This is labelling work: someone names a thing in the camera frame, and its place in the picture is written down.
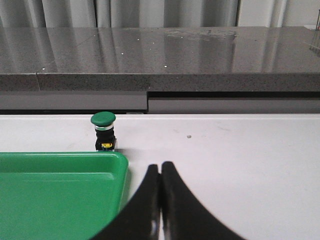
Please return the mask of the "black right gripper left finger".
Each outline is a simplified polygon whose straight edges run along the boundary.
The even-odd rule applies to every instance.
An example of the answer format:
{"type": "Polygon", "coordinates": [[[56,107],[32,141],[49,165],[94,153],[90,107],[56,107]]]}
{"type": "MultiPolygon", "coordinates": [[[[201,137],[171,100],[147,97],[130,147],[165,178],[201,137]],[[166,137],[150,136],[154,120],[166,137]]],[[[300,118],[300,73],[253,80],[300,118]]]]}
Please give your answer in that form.
{"type": "Polygon", "coordinates": [[[138,189],[119,214],[93,240],[157,240],[160,230],[158,166],[148,166],[138,189]]]}

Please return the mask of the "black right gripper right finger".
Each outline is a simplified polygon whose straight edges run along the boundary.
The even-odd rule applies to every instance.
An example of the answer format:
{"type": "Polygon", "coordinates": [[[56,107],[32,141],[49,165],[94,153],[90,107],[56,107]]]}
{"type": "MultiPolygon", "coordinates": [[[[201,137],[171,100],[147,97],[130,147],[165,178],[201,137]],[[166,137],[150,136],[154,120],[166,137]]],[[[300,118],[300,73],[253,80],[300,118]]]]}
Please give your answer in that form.
{"type": "Polygon", "coordinates": [[[173,162],[161,166],[161,204],[166,240],[242,240],[193,195],[173,162]]]}

